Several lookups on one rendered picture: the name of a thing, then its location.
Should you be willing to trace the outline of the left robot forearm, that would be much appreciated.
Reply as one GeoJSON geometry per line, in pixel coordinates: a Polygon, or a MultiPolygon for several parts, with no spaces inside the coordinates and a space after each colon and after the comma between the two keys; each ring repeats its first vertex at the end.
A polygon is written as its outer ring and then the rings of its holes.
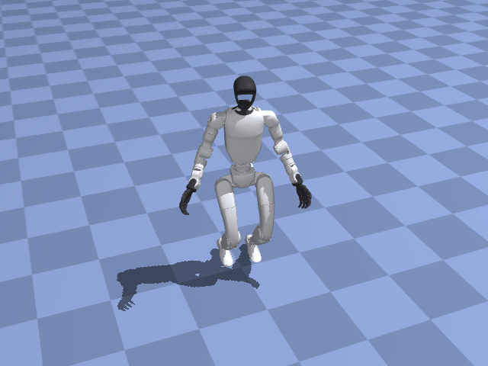
{"type": "Polygon", "coordinates": [[[287,153],[283,154],[282,157],[280,157],[280,159],[284,164],[284,167],[286,169],[286,173],[289,176],[290,182],[295,184],[295,183],[297,183],[296,174],[300,175],[300,173],[298,172],[298,169],[294,163],[294,160],[292,158],[291,151],[288,147],[288,144],[286,142],[285,142],[285,144],[287,146],[288,151],[287,151],[287,153]]]}

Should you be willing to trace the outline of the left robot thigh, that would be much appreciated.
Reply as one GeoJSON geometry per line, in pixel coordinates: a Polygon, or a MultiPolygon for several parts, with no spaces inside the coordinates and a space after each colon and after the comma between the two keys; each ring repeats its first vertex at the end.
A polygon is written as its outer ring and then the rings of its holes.
{"type": "Polygon", "coordinates": [[[264,172],[255,172],[260,225],[255,228],[259,240],[270,239],[274,224],[275,202],[271,177],[264,172]]]}

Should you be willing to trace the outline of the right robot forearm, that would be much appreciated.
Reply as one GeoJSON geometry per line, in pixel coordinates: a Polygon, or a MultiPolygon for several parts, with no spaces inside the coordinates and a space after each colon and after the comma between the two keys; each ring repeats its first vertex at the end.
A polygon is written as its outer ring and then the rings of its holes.
{"type": "MultiPolygon", "coordinates": [[[[204,173],[204,167],[207,164],[207,160],[205,158],[199,156],[200,151],[201,151],[201,147],[202,147],[202,145],[200,145],[198,150],[197,150],[197,154],[196,154],[195,160],[194,160],[194,167],[193,167],[192,173],[191,173],[191,178],[189,179],[189,181],[193,178],[196,179],[197,182],[194,186],[195,190],[199,189],[199,187],[201,186],[201,179],[202,179],[202,176],[204,173]]],[[[188,181],[188,183],[189,183],[189,181],[188,181]]]]}

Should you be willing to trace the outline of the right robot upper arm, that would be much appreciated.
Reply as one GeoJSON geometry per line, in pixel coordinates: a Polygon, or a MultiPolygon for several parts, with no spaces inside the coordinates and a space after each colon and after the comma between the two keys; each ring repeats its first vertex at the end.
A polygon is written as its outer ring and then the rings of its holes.
{"type": "Polygon", "coordinates": [[[215,112],[212,113],[209,117],[207,127],[204,132],[203,136],[203,143],[201,144],[201,151],[200,151],[200,157],[203,157],[205,159],[209,159],[213,150],[211,148],[212,143],[214,142],[218,130],[223,127],[225,124],[225,119],[226,119],[226,112],[215,112]]]}

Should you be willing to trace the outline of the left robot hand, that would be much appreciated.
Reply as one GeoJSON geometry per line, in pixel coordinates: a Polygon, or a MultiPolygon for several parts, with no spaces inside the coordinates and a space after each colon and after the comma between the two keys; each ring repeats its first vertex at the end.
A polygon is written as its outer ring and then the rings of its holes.
{"type": "Polygon", "coordinates": [[[300,199],[300,205],[298,207],[301,207],[301,205],[303,204],[303,206],[301,208],[306,209],[311,204],[312,195],[311,195],[310,191],[307,189],[307,187],[302,184],[303,180],[299,174],[296,174],[296,180],[297,180],[297,183],[295,183],[295,184],[292,183],[292,185],[296,186],[296,188],[297,188],[297,195],[299,196],[299,199],[300,199]]]}

